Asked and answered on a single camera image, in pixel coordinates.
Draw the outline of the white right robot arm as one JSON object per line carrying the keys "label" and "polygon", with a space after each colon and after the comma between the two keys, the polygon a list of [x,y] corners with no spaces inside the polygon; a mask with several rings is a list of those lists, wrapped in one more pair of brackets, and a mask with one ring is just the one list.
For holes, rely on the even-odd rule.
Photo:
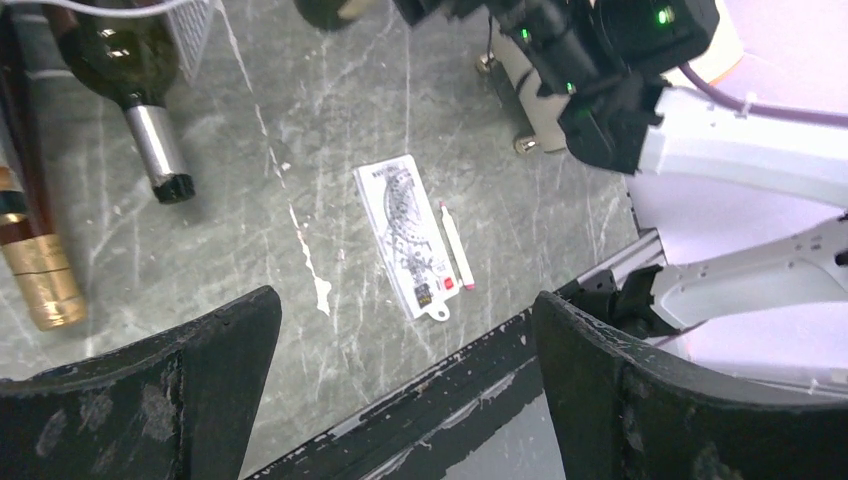
{"label": "white right robot arm", "polygon": [[720,23],[712,1],[489,1],[494,55],[560,100],[567,150],[628,176],[665,265],[568,300],[640,337],[710,320],[847,318],[847,122],[745,104],[692,79]]}

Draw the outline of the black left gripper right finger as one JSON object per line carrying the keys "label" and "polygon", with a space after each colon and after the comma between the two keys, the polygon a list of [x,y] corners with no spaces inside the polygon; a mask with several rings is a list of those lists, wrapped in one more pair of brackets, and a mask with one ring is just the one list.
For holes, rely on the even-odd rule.
{"label": "black left gripper right finger", "polygon": [[570,479],[843,479],[847,404],[685,361],[550,292],[531,314]]}

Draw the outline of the dark green labelled wine bottle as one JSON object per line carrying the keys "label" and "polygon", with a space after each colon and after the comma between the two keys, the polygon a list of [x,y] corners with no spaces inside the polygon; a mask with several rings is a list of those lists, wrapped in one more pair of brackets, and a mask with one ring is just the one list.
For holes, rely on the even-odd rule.
{"label": "dark green labelled wine bottle", "polygon": [[300,16],[312,27],[326,32],[345,29],[375,4],[374,0],[294,0]]}

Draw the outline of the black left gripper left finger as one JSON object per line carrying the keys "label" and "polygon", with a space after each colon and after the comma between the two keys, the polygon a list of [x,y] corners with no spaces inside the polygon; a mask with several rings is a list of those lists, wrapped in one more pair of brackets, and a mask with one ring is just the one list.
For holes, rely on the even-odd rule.
{"label": "black left gripper left finger", "polygon": [[260,287],[111,352],[1,383],[5,479],[235,479],[281,327]]}

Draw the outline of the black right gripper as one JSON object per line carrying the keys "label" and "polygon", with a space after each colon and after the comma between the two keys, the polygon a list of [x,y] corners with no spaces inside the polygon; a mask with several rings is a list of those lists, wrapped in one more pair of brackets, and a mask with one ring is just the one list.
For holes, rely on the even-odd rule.
{"label": "black right gripper", "polygon": [[566,95],[558,118],[569,152],[633,174],[670,83],[665,72],[703,54],[720,20],[704,0],[399,1],[410,26],[438,10],[463,19],[486,7],[540,76],[540,95]]}

